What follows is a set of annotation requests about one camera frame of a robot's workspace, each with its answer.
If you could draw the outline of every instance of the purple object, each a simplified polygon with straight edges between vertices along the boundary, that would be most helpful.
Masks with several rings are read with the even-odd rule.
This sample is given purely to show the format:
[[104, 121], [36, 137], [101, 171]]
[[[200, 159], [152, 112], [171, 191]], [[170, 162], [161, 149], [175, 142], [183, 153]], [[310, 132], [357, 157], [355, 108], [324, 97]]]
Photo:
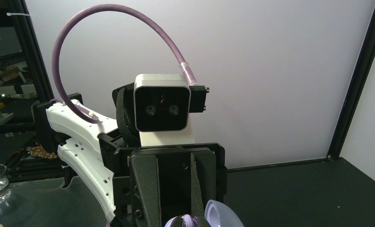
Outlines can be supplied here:
[[[144, 23], [146, 23], [148, 26], [150, 26], [152, 29], [154, 29], [159, 36], [165, 41], [165, 43], [171, 48], [172, 52], [174, 53], [176, 59], [178, 60], [179, 64], [186, 63], [184, 60], [184, 57], [182, 56], [182, 53], [180, 50], [177, 48], [175, 43], [172, 41], [172, 39], [165, 33], [165, 31], [153, 20], [145, 16], [144, 14], [138, 12], [137, 10], [134, 10], [132, 8], [126, 7], [126, 6], [121, 6], [121, 5], [115, 5], [115, 4], [101, 4], [101, 5], [96, 5], [92, 6], [90, 8], [87, 8], [85, 10], [80, 11], [76, 15], [74, 15], [63, 27], [61, 32], [58, 35], [58, 38], [55, 41], [55, 45], [53, 47], [52, 51], [52, 76], [53, 80], [55, 82], [56, 89], [59, 92], [59, 95], [63, 99], [63, 101], [68, 105], [68, 107], [81, 119], [85, 120], [86, 122], [89, 123], [98, 123], [99, 120], [90, 118], [89, 116], [86, 116], [83, 114], [81, 110], [79, 110], [69, 99], [69, 97], [66, 94], [65, 88], [63, 88], [63, 84], [61, 81], [61, 77], [59, 74], [59, 56], [61, 53], [61, 48], [62, 44], [67, 36], [67, 34], [71, 31], [71, 29], [82, 19], [98, 13], [98, 12], [104, 12], [104, 11], [116, 11], [116, 12], [121, 12], [121, 13], [126, 13], [129, 14], [137, 19], [140, 19]], [[187, 65], [185, 67], [185, 70], [183, 71], [183, 74], [186, 76], [187, 81], [189, 82], [189, 85], [191, 81], [196, 81], [196, 78], [193, 75], [192, 70], [190, 67]]]
[[215, 200], [207, 202], [204, 215], [211, 227], [244, 227], [242, 221], [232, 209]]
[[[176, 218], [177, 217], [171, 218], [165, 224], [165, 227], [171, 227]], [[192, 215], [185, 214], [185, 215], [181, 216], [181, 218], [183, 220], [183, 226], [184, 227], [198, 227], [198, 225], [199, 225], [199, 223], [197, 221], [197, 218], [192, 216]]]

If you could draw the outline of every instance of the black aluminum frame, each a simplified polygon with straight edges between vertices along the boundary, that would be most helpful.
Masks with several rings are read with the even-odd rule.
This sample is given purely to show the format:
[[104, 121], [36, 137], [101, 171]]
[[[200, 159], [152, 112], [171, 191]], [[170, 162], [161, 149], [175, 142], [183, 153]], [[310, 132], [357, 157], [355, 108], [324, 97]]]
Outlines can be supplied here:
[[350, 81], [349, 89], [328, 150], [328, 158], [339, 157], [350, 123], [375, 57], [375, 8]]
[[[26, 13], [26, 3], [24, 0], [8, 0], [9, 13]], [[33, 25], [30, 17], [11, 16], [19, 38], [22, 52], [25, 56], [27, 66], [33, 75], [35, 90], [40, 102], [46, 102], [53, 98], [51, 84], [48, 79], [37, 38], [35, 37]]]

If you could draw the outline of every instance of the bolt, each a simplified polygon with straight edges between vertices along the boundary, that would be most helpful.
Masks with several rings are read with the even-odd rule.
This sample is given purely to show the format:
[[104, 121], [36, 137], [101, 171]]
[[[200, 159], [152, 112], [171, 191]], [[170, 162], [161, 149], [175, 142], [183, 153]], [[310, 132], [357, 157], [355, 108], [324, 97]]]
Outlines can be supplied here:
[[189, 166], [186, 164], [186, 163], [182, 163], [182, 165], [180, 166], [182, 169], [187, 169], [189, 168]]
[[143, 213], [141, 212], [141, 210], [136, 210], [136, 212], [134, 212], [134, 215], [141, 218], [143, 216]]

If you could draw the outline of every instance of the white wall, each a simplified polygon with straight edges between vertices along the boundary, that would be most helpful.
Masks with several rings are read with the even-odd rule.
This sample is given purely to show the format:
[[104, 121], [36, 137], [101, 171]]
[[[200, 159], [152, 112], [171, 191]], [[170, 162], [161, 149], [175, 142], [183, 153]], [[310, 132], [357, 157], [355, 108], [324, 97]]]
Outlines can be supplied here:
[[375, 180], [375, 58], [341, 152]]
[[[219, 142], [227, 166], [241, 167], [326, 156], [375, 0], [26, 3], [48, 74], [58, 32], [78, 11], [118, 3], [151, 17], [211, 88], [207, 111], [192, 116], [196, 141]], [[159, 36], [121, 13], [85, 19], [61, 52], [67, 92], [112, 117], [114, 88], [140, 73], [178, 72]]]

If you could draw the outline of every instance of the black table surface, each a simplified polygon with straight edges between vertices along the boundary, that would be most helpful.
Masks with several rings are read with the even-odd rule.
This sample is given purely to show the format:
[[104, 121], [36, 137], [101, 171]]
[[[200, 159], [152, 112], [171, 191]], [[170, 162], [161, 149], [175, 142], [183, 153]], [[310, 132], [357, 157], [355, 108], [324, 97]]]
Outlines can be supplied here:
[[[98, 202], [79, 178], [11, 185], [0, 205], [4, 227], [105, 226]], [[373, 227], [375, 181], [344, 159], [266, 166], [228, 174], [225, 204], [246, 227]]]

